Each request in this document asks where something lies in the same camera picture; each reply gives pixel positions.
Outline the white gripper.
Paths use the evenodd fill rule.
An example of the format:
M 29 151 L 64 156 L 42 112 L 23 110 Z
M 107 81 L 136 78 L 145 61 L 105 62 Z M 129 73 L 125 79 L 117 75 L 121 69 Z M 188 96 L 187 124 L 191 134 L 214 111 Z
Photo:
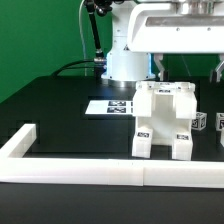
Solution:
M 127 45 L 133 52 L 154 53 L 159 79 L 168 80 L 163 54 L 220 54 L 210 81 L 224 70 L 224 1 L 151 1 L 131 12 Z

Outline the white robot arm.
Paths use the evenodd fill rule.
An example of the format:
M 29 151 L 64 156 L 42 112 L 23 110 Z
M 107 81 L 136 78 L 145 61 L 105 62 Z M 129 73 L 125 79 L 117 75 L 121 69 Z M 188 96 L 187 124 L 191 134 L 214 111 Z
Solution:
M 107 55 L 108 80 L 142 80 L 152 54 L 165 78 L 165 54 L 217 54 L 210 78 L 224 71 L 224 0 L 127 0 L 113 7 L 113 44 Z

